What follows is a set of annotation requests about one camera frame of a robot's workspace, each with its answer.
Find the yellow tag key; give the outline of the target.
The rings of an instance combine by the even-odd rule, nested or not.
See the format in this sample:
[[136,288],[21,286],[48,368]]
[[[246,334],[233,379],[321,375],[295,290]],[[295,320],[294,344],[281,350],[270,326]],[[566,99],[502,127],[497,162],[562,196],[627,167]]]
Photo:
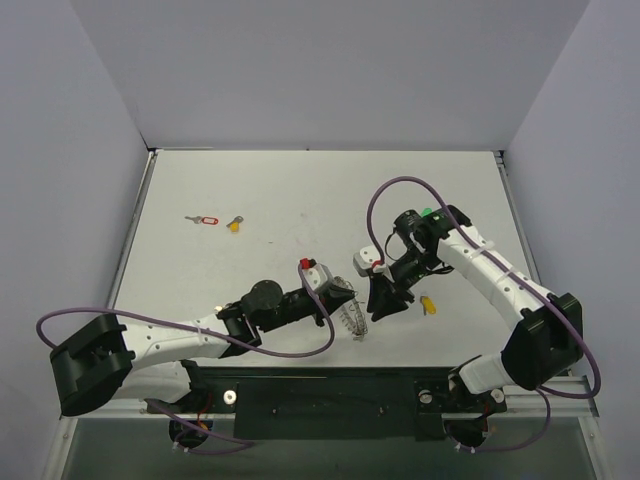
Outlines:
[[422,306],[423,314],[425,316],[427,316],[427,315],[435,315],[437,313],[437,308],[436,308],[433,300],[429,296],[422,295],[420,297],[420,304]]

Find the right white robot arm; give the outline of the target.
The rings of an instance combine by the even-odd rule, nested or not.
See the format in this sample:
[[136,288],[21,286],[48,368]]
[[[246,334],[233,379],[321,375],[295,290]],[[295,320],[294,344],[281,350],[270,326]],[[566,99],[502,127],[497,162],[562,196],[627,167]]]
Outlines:
[[370,280],[372,321],[407,310],[415,300],[414,285],[451,269],[497,310],[510,331],[500,352],[453,371],[446,386],[453,406],[468,409],[483,393],[507,385],[535,390],[583,357],[579,301],[571,294],[557,296],[515,269],[455,206],[425,216],[405,211],[393,231],[406,251],[392,264],[384,264],[373,245],[354,256],[359,275]]

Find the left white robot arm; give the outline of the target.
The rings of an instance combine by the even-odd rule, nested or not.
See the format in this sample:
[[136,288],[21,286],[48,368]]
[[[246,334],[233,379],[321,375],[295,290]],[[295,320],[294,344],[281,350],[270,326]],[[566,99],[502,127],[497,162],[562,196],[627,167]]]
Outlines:
[[191,322],[125,324],[123,312],[101,311],[50,353],[61,412],[79,416],[115,398],[148,397],[195,411],[206,388],[188,376],[182,361],[256,351],[262,333],[306,317],[321,324],[354,298],[353,290],[332,280],[291,292],[262,280],[239,301]]

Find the silver spiked keyring disc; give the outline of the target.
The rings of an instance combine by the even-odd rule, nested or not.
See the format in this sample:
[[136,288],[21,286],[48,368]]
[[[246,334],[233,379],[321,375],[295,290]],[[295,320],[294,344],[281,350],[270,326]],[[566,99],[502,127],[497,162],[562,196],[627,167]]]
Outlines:
[[342,322],[343,326],[351,334],[354,341],[362,342],[368,333],[368,326],[365,314],[361,308],[361,302],[358,299],[358,292],[353,285],[340,276],[334,277],[334,283],[344,289],[351,290],[354,298],[343,304],[337,311],[336,315]]

